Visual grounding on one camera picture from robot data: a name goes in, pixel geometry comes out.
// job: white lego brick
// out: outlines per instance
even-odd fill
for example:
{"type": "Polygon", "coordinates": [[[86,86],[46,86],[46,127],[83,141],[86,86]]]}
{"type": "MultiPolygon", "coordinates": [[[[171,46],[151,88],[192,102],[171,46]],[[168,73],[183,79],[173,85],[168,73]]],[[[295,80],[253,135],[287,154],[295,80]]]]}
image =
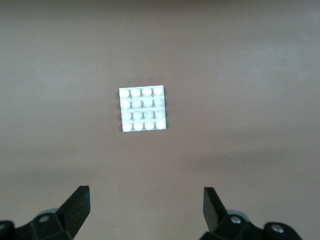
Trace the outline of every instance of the white lego brick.
{"type": "Polygon", "coordinates": [[[167,128],[163,85],[122,87],[119,96],[123,132],[167,128]]]}

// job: brown table surface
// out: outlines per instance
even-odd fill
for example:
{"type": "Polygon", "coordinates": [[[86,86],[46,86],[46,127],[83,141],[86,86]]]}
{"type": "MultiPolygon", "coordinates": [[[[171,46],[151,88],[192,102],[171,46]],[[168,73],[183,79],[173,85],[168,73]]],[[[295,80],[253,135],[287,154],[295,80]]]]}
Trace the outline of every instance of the brown table surface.
{"type": "Polygon", "coordinates": [[[203,188],[319,239],[320,2],[2,1],[0,218],[89,185],[76,240],[197,240],[203,188]],[[167,130],[119,89],[164,85],[167,130]]]}

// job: metal screw head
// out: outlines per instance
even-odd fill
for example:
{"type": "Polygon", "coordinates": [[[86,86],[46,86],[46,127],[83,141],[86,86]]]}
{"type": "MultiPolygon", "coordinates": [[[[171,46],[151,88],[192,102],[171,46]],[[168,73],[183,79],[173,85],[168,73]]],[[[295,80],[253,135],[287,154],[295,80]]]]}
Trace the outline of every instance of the metal screw head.
{"type": "Polygon", "coordinates": [[[240,224],[240,223],[241,223],[241,219],[240,219],[238,216],[232,216],[232,217],[231,217],[231,221],[232,221],[234,224],[240,224]]]}
{"type": "Polygon", "coordinates": [[[42,216],[40,219],[39,219],[39,223],[44,223],[46,221],[49,220],[49,216],[42,216]]]}
{"type": "Polygon", "coordinates": [[[282,228],[282,226],[280,226],[280,225],[278,225],[278,224],[273,224],[273,225],[271,226],[271,228],[272,228],[273,231],[275,231],[275,232],[277,232],[277,233],[280,233],[280,234],[282,234],[282,233],[285,232],[285,230],[282,228]]]}

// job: black plastic part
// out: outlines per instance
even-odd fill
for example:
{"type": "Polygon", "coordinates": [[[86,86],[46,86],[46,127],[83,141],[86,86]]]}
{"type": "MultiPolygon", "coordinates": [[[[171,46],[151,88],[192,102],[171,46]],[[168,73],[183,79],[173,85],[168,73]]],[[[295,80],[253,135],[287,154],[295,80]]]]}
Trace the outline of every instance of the black plastic part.
{"type": "Polygon", "coordinates": [[[89,187],[79,186],[55,213],[41,214],[18,228],[0,221],[0,240],[73,240],[89,212],[89,187]]]}
{"type": "Polygon", "coordinates": [[[80,186],[56,211],[62,227],[75,237],[90,213],[89,186],[80,186]]]}
{"type": "Polygon", "coordinates": [[[296,231],[286,224],[269,222],[264,229],[260,229],[239,215],[229,215],[212,187],[204,188],[203,214],[209,232],[200,240],[302,240],[296,231]],[[238,221],[233,222],[232,217],[237,217],[238,221]],[[280,226],[283,232],[275,231],[273,225],[280,226]]]}
{"type": "Polygon", "coordinates": [[[209,232],[213,233],[218,224],[228,216],[225,206],[213,187],[205,187],[203,194],[203,215],[209,232]]]}
{"type": "Polygon", "coordinates": [[[268,237],[272,240],[302,240],[298,233],[290,226],[283,224],[281,222],[268,222],[264,225],[264,231],[268,237]],[[278,225],[282,227],[283,232],[276,232],[272,229],[273,225],[278,225]]]}

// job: screw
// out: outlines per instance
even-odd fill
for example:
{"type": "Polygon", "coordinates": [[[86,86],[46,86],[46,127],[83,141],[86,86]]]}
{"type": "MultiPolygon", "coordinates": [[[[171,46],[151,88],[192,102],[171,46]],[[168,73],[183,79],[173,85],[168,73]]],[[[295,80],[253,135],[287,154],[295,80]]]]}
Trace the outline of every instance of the screw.
{"type": "Polygon", "coordinates": [[[44,222],[46,222],[46,221],[48,221],[49,220],[49,216],[42,216],[40,219],[39,219],[39,223],[44,223],[44,222]]]}
{"type": "Polygon", "coordinates": [[[280,233],[280,234],[285,232],[285,230],[282,228],[282,226],[277,225],[277,224],[272,225],[271,228],[273,231],[280,233]]]}
{"type": "Polygon", "coordinates": [[[241,220],[238,216],[232,216],[231,217],[231,221],[234,223],[234,224],[240,224],[241,223],[241,220]]]}

